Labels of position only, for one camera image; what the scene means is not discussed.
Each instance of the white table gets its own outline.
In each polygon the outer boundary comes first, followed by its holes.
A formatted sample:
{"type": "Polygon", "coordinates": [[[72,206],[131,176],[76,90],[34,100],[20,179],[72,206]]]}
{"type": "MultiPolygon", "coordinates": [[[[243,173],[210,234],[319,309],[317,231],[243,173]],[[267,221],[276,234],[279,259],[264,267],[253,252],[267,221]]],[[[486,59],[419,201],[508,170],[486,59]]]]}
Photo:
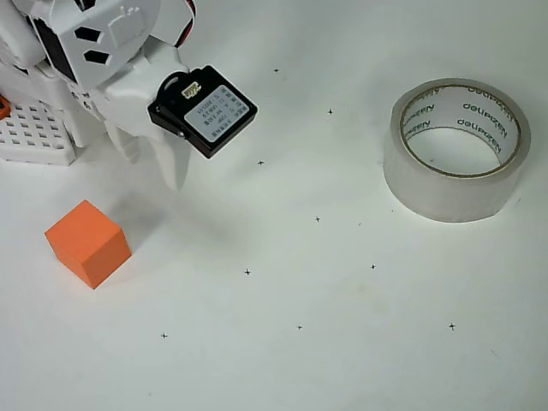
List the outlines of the white table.
{"type": "Polygon", "coordinates": [[[198,3],[184,62],[259,115],[179,194],[105,139],[68,168],[0,164],[0,409],[546,410],[548,3],[198,3]],[[391,106],[449,76],[533,130],[477,223],[414,215],[383,178],[391,106]],[[134,251],[96,290],[43,234],[83,199],[134,251]]]}

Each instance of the orange block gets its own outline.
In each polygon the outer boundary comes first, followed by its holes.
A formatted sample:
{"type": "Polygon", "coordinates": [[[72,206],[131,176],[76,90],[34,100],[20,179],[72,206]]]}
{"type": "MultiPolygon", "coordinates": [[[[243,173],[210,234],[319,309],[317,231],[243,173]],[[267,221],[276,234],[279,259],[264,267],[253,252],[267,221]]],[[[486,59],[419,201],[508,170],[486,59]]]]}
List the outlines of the orange block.
{"type": "Polygon", "coordinates": [[[11,109],[9,107],[8,100],[0,96],[0,120],[9,116],[10,112],[11,112],[11,109]]]}
{"type": "Polygon", "coordinates": [[[45,237],[59,261],[92,289],[131,257],[122,229],[87,200],[48,229],[45,237]]]}

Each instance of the red wire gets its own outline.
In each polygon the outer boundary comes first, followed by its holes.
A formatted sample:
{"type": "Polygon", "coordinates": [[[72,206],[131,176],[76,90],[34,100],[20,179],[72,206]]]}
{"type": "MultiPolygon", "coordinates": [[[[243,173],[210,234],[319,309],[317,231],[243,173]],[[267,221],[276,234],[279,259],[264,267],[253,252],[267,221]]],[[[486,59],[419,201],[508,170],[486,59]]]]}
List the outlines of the red wire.
{"type": "Polygon", "coordinates": [[[182,44],[187,40],[188,35],[190,34],[190,32],[192,32],[192,29],[194,28],[194,19],[196,18],[196,4],[194,4],[194,0],[185,0],[185,3],[192,12],[192,18],[187,23],[185,28],[183,28],[182,33],[175,44],[175,47],[177,48],[181,47],[182,44]]]}

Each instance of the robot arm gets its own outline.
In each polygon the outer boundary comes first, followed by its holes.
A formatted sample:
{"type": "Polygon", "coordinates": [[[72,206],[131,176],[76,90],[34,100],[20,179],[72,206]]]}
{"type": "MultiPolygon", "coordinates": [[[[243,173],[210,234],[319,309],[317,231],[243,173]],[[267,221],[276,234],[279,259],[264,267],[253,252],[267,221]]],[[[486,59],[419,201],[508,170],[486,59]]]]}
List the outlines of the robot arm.
{"type": "MultiPolygon", "coordinates": [[[[194,2],[180,1],[194,16],[194,2]]],[[[0,38],[7,45],[0,49],[0,66],[37,68],[47,57],[72,101],[50,101],[50,93],[43,98],[35,89],[32,97],[58,110],[80,104],[104,124],[129,161],[139,154],[136,138],[146,137],[174,189],[182,184],[192,146],[212,157],[257,113],[257,107],[214,68],[190,71],[174,45],[151,35],[160,0],[0,2],[7,10],[4,13],[3,7],[0,14],[0,38]]],[[[176,45],[188,36],[193,21],[176,45]]]]}

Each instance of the packing tape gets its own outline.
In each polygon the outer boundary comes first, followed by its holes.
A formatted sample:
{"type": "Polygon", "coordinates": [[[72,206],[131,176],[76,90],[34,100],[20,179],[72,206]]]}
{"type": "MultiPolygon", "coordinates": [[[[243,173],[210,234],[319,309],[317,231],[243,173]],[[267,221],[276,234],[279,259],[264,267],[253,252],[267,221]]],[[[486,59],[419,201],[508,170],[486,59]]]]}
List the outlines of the packing tape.
{"type": "Polygon", "coordinates": [[[384,178],[410,210],[433,220],[463,223],[495,215],[512,194],[531,146],[525,114],[496,88],[474,80],[429,81],[394,106],[384,149],[384,178]],[[500,165],[482,174],[433,167],[409,147],[432,128],[456,128],[482,139],[500,165]]]}

